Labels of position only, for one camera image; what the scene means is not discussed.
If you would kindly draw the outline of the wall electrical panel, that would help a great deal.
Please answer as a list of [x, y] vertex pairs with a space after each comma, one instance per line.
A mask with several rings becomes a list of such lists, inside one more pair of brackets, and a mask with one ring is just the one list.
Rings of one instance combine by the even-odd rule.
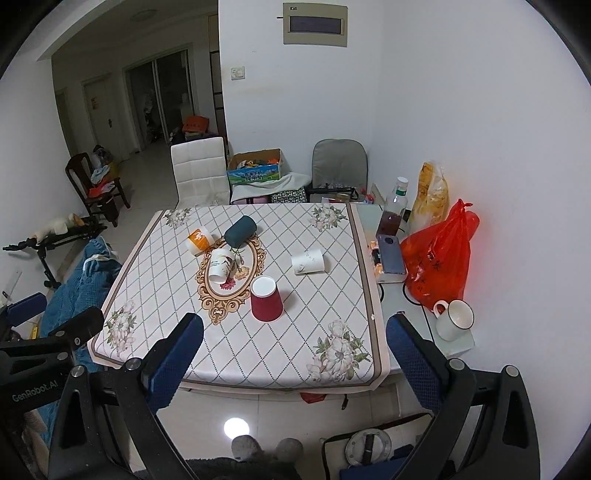
[[283, 3], [283, 44], [348, 46], [349, 9], [325, 3]]

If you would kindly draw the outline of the cardboard box with items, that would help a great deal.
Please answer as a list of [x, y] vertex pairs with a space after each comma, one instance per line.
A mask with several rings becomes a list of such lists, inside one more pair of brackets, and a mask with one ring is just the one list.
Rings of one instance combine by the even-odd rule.
[[280, 180], [283, 153], [280, 149], [267, 149], [232, 156], [228, 164], [231, 186]]

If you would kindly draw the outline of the white paper cup with birds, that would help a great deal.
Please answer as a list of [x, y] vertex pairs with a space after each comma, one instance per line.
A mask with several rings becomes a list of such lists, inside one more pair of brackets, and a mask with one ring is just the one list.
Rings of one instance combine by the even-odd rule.
[[325, 271], [325, 259], [321, 249], [304, 251], [291, 257], [295, 275], [307, 275]]

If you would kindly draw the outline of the yellow snack bag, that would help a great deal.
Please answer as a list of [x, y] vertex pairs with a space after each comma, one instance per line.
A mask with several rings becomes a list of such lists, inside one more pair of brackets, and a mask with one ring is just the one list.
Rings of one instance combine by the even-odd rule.
[[425, 162], [418, 178], [417, 196], [410, 215], [410, 233], [443, 221], [450, 207], [449, 187], [441, 167]]

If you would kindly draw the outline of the grey slipper left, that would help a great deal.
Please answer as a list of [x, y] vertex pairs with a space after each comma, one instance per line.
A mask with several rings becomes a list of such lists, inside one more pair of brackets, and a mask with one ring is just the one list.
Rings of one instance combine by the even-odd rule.
[[233, 438], [230, 449], [237, 461], [250, 461], [263, 455], [259, 442], [250, 435], [239, 435]]

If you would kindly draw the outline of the red paper cup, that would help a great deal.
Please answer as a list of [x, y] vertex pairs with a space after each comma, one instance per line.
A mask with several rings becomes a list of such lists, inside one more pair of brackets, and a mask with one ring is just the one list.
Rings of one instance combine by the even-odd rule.
[[252, 315], [259, 321], [271, 322], [283, 313], [283, 301], [276, 280], [269, 276], [259, 276], [250, 285]]

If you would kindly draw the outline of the orange and white cup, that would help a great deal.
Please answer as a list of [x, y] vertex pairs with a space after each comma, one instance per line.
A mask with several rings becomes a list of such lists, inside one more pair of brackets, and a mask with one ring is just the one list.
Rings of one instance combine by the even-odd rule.
[[215, 240], [207, 228], [199, 227], [191, 232], [185, 240], [185, 247], [191, 255], [198, 257], [214, 246]]

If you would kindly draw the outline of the grey cushioned chair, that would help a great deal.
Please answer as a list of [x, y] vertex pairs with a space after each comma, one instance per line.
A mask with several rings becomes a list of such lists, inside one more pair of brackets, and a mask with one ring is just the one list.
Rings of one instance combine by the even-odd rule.
[[324, 139], [311, 154], [311, 184], [308, 200], [358, 202], [368, 187], [368, 156], [363, 145], [351, 139]]

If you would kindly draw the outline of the plastic bottle with brown liquid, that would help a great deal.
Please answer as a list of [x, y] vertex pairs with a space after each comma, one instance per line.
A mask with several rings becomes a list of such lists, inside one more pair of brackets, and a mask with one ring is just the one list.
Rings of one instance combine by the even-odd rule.
[[406, 177], [399, 176], [397, 178], [396, 186], [384, 204], [377, 230], [378, 235], [397, 235], [408, 204], [408, 183], [409, 180]]

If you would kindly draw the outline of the dark wooden chair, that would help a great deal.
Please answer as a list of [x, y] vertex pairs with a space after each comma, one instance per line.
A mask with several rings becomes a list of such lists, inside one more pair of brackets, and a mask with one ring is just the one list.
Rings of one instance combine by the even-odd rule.
[[116, 228], [119, 222], [117, 198], [125, 208], [130, 208], [117, 171], [109, 165], [92, 168], [86, 152], [73, 155], [64, 171], [88, 215], [96, 221], [104, 219]]

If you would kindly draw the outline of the white wall switch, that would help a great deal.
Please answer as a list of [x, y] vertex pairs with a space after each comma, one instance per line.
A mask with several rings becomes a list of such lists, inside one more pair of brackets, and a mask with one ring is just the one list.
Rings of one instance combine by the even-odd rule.
[[232, 81], [245, 80], [245, 66], [231, 67], [230, 79]]

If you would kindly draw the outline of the black tripod stand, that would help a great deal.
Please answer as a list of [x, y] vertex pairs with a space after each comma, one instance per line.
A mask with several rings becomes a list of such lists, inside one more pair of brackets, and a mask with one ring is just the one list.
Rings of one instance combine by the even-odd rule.
[[28, 238], [18, 244], [11, 244], [4, 246], [3, 251], [6, 252], [20, 252], [26, 249], [32, 249], [36, 252], [42, 266], [43, 273], [46, 277], [44, 286], [51, 290], [56, 290], [61, 285], [56, 280], [50, 267], [46, 261], [47, 253], [55, 250], [58, 247], [67, 245], [80, 240], [91, 240], [98, 237], [107, 226], [102, 223], [84, 224], [83, 226], [74, 226], [64, 234], [49, 234], [41, 241], [37, 241], [33, 238]]

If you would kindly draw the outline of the white diamond pattern tablecloth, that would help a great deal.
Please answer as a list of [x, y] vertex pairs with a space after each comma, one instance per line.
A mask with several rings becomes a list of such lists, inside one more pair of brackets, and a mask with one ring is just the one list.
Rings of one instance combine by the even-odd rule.
[[[153, 215], [102, 307], [92, 359], [118, 367], [145, 355], [187, 313], [204, 322], [204, 341], [186, 388], [349, 393], [377, 388], [391, 371], [380, 292], [359, 204], [192, 207]], [[211, 256], [185, 240], [199, 227], [221, 238], [242, 216], [256, 235], [235, 249], [225, 283], [207, 278]], [[325, 271], [296, 275], [291, 257], [321, 249]], [[252, 315], [250, 285], [276, 280], [283, 313]]]

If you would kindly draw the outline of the floral tissue pack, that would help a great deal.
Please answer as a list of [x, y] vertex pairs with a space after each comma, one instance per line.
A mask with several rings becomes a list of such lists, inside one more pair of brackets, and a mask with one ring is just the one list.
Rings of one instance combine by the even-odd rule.
[[370, 241], [369, 248], [375, 264], [374, 273], [379, 283], [406, 281], [408, 270], [398, 239], [386, 235]]

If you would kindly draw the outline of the grey slipper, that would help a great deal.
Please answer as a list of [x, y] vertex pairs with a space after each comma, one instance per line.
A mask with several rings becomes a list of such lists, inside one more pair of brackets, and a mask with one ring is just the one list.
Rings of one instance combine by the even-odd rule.
[[259, 442], [250, 435], [239, 435], [233, 438], [230, 449], [237, 461], [250, 461], [263, 455]]
[[294, 464], [304, 455], [304, 445], [294, 438], [284, 438], [276, 445], [273, 458], [284, 464]]

